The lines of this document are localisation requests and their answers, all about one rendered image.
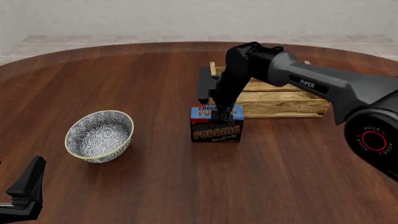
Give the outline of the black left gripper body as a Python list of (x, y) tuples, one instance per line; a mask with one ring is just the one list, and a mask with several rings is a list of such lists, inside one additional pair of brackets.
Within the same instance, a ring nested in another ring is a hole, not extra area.
[(29, 202), (27, 205), (0, 203), (0, 221), (37, 220), (42, 207), (43, 206), (37, 202)]

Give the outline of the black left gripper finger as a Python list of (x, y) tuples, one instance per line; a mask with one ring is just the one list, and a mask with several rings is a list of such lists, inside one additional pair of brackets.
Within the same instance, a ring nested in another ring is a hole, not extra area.
[(12, 205), (27, 205), (29, 202), (43, 204), (42, 183), (46, 160), (35, 156), (22, 175), (6, 190)]

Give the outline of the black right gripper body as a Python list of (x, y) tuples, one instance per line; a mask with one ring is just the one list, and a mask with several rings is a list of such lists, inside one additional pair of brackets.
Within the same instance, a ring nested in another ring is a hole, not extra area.
[(213, 91), (210, 93), (210, 97), (216, 106), (224, 108), (233, 107), (238, 98), (235, 93), (229, 91)]

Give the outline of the chocolate pudding box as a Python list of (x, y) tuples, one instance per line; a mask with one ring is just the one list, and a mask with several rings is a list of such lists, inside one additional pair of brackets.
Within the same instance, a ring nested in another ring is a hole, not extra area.
[(240, 142), (244, 124), (242, 106), (233, 108), (231, 121), (215, 121), (211, 114), (216, 106), (193, 106), (190, 110), (190, 137), (192, 142)]

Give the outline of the wooden slat tray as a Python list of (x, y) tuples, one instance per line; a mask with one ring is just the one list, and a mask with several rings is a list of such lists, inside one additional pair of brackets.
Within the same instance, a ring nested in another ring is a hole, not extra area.
[(236, 100), (249, 118), (322, 117), (330, 102), (293, 85), (275, 87), (252, 78)]

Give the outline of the blue white patterned bowl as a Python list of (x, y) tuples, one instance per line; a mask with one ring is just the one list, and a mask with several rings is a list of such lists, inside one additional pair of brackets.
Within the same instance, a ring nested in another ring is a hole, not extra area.
[(77, 121), (65, 136), (65, 149), (86, 162), (101, 164), (118, 158), (129, 147), (134, 122), (122, 111), (105, 110)]

